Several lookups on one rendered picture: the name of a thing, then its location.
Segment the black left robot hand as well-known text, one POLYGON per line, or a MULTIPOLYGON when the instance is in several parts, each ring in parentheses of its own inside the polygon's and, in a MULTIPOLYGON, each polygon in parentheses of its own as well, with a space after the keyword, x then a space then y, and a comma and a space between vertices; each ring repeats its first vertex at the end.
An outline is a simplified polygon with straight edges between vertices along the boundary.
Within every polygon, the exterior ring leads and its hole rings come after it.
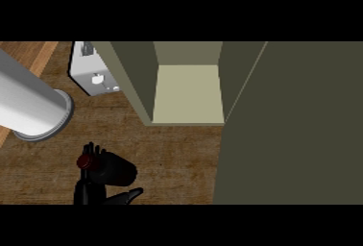
MULTIPOLYGON (((99 155, 108 152, 90 142, 84 145, 83 154, 99 155)), ((128 205, 134 198, 143 193, 143 188, 134 188, 114 196, 106 195, 106 184, 96 184, 81 170, 81 177, 75 184, 74 204, 75 205, 128 205)))

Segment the dark wine bottle red cap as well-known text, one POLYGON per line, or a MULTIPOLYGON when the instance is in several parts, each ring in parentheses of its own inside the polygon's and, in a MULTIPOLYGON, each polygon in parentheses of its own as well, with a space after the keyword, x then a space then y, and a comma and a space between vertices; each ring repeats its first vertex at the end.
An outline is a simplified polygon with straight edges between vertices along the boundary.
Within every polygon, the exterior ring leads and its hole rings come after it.
POLYGON ((99 155, 83 154, 77 159, 77 165, 96 184, 128 186, 136 180, 134 164, 111 152, 99 155))

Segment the olive green open cabinet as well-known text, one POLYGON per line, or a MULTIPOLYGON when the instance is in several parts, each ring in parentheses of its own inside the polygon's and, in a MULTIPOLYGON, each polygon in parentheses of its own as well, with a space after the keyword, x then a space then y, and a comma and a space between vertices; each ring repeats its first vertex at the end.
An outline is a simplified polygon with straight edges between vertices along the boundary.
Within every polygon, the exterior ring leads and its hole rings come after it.
POLYGON ((263 41, 96 41, 96 52, 147 126, 227 123, 263 41))

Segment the dark olive cabinet door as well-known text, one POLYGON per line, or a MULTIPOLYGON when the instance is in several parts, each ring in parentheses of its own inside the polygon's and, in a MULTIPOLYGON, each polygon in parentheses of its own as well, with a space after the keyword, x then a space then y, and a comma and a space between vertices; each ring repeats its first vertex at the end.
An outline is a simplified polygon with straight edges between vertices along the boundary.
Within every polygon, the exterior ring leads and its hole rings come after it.
POLYGON ((221 134, 215 204, 363 204, 363 42, 271 42, 221 134))

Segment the large white cylinder appliance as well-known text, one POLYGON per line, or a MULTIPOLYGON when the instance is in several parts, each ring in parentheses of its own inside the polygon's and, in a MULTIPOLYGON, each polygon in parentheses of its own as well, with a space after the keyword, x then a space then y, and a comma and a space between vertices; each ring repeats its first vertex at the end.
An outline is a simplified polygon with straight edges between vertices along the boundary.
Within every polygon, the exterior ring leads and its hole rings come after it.
POLYGON ((53 89, 0 49, 0 125, 28 142, 50 139, 74 114, 69 94, 53 89))

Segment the white boxy appliance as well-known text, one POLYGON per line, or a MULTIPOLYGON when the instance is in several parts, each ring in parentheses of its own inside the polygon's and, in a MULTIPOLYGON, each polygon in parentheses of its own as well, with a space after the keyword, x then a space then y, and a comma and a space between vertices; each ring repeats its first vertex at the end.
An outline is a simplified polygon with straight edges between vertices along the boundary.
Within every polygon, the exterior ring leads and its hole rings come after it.
POLYGON ((88 41, 75 41, 72 43, 68 75, 88 96, 121 90, 88 41))

